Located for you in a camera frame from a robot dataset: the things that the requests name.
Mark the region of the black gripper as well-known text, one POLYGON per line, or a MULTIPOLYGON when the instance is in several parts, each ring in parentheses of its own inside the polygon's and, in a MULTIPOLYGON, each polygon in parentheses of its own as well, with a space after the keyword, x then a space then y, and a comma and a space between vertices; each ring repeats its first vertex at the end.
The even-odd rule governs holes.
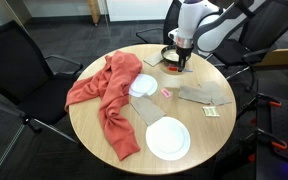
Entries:
POLYGON ((176 47, 176 53, 179 56, 180 60, 185 60, 184 65, 182 61, 179 61, 178 63, 178 72, 182 72, 183 68, 186 68, 187 61, 191 57, 193 48, 181 48, 179 46, 176 47))

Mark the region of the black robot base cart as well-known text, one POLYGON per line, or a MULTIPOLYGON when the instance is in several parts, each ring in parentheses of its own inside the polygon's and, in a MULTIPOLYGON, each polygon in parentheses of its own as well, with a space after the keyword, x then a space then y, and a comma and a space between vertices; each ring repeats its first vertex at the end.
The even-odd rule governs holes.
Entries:
POLYGON ((215 166, 219 180, 288 180, 288 99, 258 93, 256 125, 215 166))

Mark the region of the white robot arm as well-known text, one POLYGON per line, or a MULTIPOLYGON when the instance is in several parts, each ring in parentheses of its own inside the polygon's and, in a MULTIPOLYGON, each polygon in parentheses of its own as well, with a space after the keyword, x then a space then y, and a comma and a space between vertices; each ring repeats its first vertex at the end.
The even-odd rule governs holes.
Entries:
POLYGON ((238 0, 221 9, 208 0, 185 0, 180 7, 178 27, 168 36, 175 42, 178 71, 182 72, 192 49, 212 53, 239 26, 253 18, 267 0, 238 0))

